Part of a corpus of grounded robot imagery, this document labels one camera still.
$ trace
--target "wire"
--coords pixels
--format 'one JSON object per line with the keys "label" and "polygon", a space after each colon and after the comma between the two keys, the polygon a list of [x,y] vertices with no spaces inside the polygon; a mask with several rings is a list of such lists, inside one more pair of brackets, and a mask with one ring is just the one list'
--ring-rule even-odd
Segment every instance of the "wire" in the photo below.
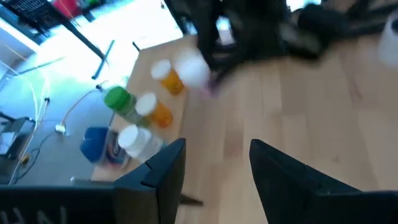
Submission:
{"label": "wire", "polygon": [[67,112],[67,113],[65,114],[65,116],[63,117],[63,119],[62,119],[62,121],[61,121],[61,124],[62,124],[62,125],[65,124],[65,121],[67,120],[67,118],[68,118],[70,112],[72,112],[72,110],[77,106],[77,104],[80,103],[80,101],[81,101],[82,99],[84,99],[84,98],[85,98],[86,96],[88,96],[90,93],[93,93],[93,92],[95,92],[95,91],[97,91],[97,89],[88,91],[88,92],[87,92],[86,94],[84,94],[78,101],[76,101],[76,103],[75,103],[71,108],[69,108],[68,112]]}
{"label": "wire", "polygon": [[37,121],[37,119],[39,118],[39,113],[37,111],[37,98],[36,98],[36,93],[33,89],[33,86],[31,84],[30,81],[28,81],[28,79],[26,77],[20,76],[19,73],[17,73],[14,69],[12,69],[10,66],[8,66],[7,64],[5,64],[4,62],[0,61],[4,66],[6,66],[9,70],[11,70],[12,72],[14,72],[17,76],[17,78],[20,78],[21,80],[24,80],[25,82],[27,82],[27,84],[29,85],[29,88],[32,92],[32,97],[33,97],[33,101],[34,101],[34,106],[35,106],[35,121]]}
{"label": "wire", "polygon": [[16,174],[15,174],[16,177],[15,177],[15,179],[14,179],[13,184],[16,184],[16,183],[18,182],[18,180],[21,180],[21,179],[31,170],[31,168],[32,168],[33,165],[36,163],[37,158],[38,158],[39,155],[40,155],[40,150],[41,150],[41,148],[43,147],[44,142],[45,142],[46,140],[48,140],[49,137],[53,136],[54,134],[55,134],[55,133],[53,133],[53,132],[48,133],[48,134],[46,135],[46,137],[44,137],[43,140],[40,142],[39,146],[36,147],[36,148],[34,148],[34,149],[32,149],[32,150],[30,151],[30,154],[31,154],[31,155],[33,154],[33,152],[36,152],[36,153],[35,153],[35,155],[33,156],[33,161],[32,161],[32,163],[31,163],[29,166],[27,166],[26,168],[24,168],[25,171],[24,171],[22,174],[19,174],[19,172],[21,171],[21,169],[22,169],[23,167],[22,167],[22,166],[19,166],[19,167],[16,168]]}
{"label": "wire", "polygon": [[[47,112],[47,106],[48,106],[48,101],[46,101],[47,103],[46,103],[46,107],[45,107],[45,110],[44,110],[44,113],[43,113],[43,115],[42,115],[42,118],[44,117],[44,115],[46,114],[46,112]],[[39,121],[39,123],[37,124],[37,121],[36,121],[36,123],[35,123],[35,129],[32,131],[32,133],[29,135],[29,137],[25,140],[25,144],[22,146],[22,148],[23,148],[23,150],[21,151],[21,153],[19,154],[19,158],[18,158],[18,163],[17,163],[17,165],[16,165],[16,168],[14,169],[14,172],[12,173],[12,175],[11,175],[11,178],[10,178],[10,181],[9,181],[9,184],[12,184],[12,181],[14,180],[14,177],[17,175],[17,171],[18,171],[18,169],[20,168],[20,166],[21,166],[21,160],[22,160],[22,158],[25,156],[25,153],[26,153],[26,151],[27,151],[27,146],[30,144],[30,142],[32,141],[32,138],[33,138],[33,135],[36,133],[36,130],[37,130],[37,128],[40,126],[40,124],[42,123],[42,120],[40,120]]]}
{"label": "wire", "polygon": [[[10,48],[10,46],[8,46],[7,44],[4,44],[4,46],[6,46],[11,52],[13,52],[14,54],[16,54],[18,57],[20,57],[21,59],[23,59],[23,60],[25,60],[27,63],[29,63],[29,61],[28,61],[24,56],[22,56],[21,54],[19,54],[18,52],[16,52],[14,49]],[[44,91],[45,91],[45,88],[47,88],[47,91],[48,91],[47,97],[49,97],[49,95],[50,95],[50,84],[49,84],[49,82],[48,82],[48,80],[47,80],[47,76],[46,76],[45,72],[43,72],[43,70],[42,70],[41,68],[39,68],[38,66],[36,66],[36,64],[33,64],[33,66],[43,75],[43,78],[44,78],[44,84],[43,84],[42,94],[40,95],[40,99],[41,99],[42,101],[40,102],[39,110],[36,111],[36,117],[39,117],[39,115],[40,115],[41,112],[42,112],[42,107],[44,106]],[[12,70],[17,76],[20,76],[20,74],[19,74],[18,72],[16,72],[15,70],[13,70],[12,68],[10,68],[9,66],[7,66],[7,67],[8,67],[10,70]]]}

